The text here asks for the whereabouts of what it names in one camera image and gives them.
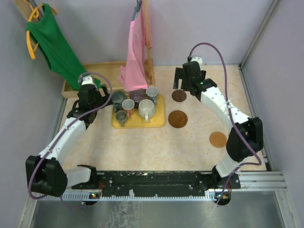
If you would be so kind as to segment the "grey blue mug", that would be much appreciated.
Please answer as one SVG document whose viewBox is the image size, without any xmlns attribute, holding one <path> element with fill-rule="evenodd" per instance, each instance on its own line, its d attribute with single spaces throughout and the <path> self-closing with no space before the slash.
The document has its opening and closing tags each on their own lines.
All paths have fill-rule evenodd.
<svg viewBox="0 0 304 228">
<path fill-rule="evenodd" d="M 159 94 L 159 90 L 157 87 L 150 86 L 146 89 L 147 98 L 151 100 L 154 104 L 157 104 L 158 94 Z"/>
</svg>

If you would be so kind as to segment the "brown ridged wooden coaster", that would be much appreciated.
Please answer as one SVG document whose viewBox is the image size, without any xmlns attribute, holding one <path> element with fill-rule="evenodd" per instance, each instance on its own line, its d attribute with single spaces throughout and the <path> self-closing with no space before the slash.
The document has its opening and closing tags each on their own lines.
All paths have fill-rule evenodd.
<svg viewBox="0 0 304 228">
<path fill-rule="evenodd" d="M 174 128 L 182 128 L 188 122 L 187 115 L 180 110 L 172 111 L 168 116 L 169 124 Z"/>
</svg>

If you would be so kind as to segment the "large white mug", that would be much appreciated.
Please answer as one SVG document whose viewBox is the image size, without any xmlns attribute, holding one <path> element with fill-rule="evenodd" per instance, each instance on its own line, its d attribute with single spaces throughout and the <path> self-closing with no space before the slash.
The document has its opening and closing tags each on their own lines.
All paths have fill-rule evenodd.
<svg viewBox="0 0 304 228">
<path fill-rule="evenodd" d="M 156 113 L 156 107 L 155 107 L 153 101 L 151 101 L 149 99 L 144 99 L 139 103 L 138 111 L 139 111 L 140 117 L 142 117 L 146 122 L 149 122 L 149 120 Z"/>
</svg>

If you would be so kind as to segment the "light wooden coaster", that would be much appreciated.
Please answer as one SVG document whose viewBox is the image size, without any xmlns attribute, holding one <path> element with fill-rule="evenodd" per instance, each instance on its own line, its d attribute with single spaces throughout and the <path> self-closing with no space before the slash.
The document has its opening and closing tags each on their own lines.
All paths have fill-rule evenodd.
<svg viewBox="0 0 304 228">
<path fill-rule="evenodd" d="M 209 141 L 214 147 L 223 148 L 226 146 L 227 138 L 222 132 L 213 132 L 209 136 Z"/>
</svg>

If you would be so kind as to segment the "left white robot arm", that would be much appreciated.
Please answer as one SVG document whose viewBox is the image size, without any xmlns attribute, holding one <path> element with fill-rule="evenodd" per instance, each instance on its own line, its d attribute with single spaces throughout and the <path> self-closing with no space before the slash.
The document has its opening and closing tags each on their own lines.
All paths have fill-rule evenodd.
<svg viewBox="0 0 304 228">
<path fill-rule="evenodd" d="M 51 143 L 37 156 L 29 156 L 25 161 L 29 196 L 38 199 L 45 196 L 61 197 L 67 188 L 84 184 L 92 189 L 98 185 L 96 168 L 90 165 L 78 165 L 65 171 L 62 168 L 68 153 L 81 135 L 88 129 L 97 116 L 97 112 L 108 106 L 111 90 L 101 86 L 101 95 L 93 82 L 82 82 L 78 91 L 78 100 L 68 113 L 63 127 Z"/>
</svg>

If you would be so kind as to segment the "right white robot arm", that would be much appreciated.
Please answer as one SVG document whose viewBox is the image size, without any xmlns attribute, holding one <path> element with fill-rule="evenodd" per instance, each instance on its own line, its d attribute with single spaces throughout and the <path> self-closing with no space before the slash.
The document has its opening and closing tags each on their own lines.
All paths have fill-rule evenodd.
<svg viewBox="0 0 304 228">
<path fill-rule="evenodd" d="M 178 87 L 211 108 L 229 130 L 227 154 L 212 171 L 213 184 L 223 188 L 236 168 L 245 165 L 249 157 L 257 156 L 257 152 L 263 149 L 263 123 L 260 118 L 249 117 L 226 100 L 217 84 L 206 78 L 206 71 L 201 70 L 196 61 L 175 69 L 173 89 Z"/>
</svg>

